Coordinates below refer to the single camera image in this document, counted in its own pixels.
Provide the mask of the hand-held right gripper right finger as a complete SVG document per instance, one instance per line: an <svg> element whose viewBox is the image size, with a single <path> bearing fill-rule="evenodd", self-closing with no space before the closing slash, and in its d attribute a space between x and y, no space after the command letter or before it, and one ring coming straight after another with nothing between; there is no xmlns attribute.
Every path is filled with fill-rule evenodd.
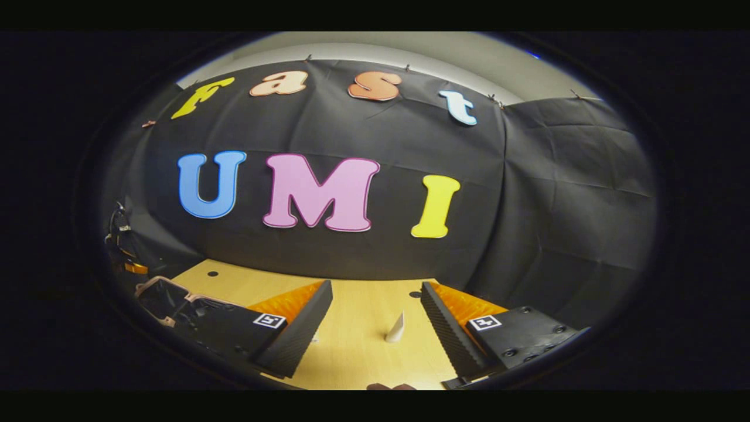
<svg viewBox="0 0 750 422"><path fill-rule="evenodd" d="M504 309L463 291L424 281L421 304L457 374L444 387L471 384L566 348L589 328L574 329L530 305Z"/></svg>

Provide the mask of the black backdrop cloth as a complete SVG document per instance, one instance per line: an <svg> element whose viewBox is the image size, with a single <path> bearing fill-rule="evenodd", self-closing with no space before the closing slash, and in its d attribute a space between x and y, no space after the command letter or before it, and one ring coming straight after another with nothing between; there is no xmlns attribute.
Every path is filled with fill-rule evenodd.
<svg viewBox="0 0 750 422"><path fill-rule="evenodd" d="M630 295L662 221L652 163L604 101L501 107L429 74L348 60L171 86L124 120L99 177L99 232L120 201L153 273L208 258L340 280L434 278L576 328Z"/></svg>

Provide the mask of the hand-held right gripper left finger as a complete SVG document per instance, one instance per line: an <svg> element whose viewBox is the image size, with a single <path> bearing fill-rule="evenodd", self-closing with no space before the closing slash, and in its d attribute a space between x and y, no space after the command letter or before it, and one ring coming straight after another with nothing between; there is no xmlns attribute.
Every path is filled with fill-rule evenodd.
<svg viewBox="0 0 750 422"><path fill-rule="evenodd" d="M249 307L199 297L190 303L190 333L237 369L292 377L332 300L329 280Z"/></svg>

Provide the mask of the white skin care tube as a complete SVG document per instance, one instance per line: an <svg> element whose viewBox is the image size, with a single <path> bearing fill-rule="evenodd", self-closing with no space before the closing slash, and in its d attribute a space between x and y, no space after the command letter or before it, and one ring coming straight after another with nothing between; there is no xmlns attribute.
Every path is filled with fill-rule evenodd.
<svg viewBox="0 0 750 422"><path fill-rule="evenodd" d="M390 331L385 335L384 340L388 343L397 343L401 341L401 338L404 336L405 333L405 312L402 311L401 314L396 319L396 322L391 327Z"/></svg>

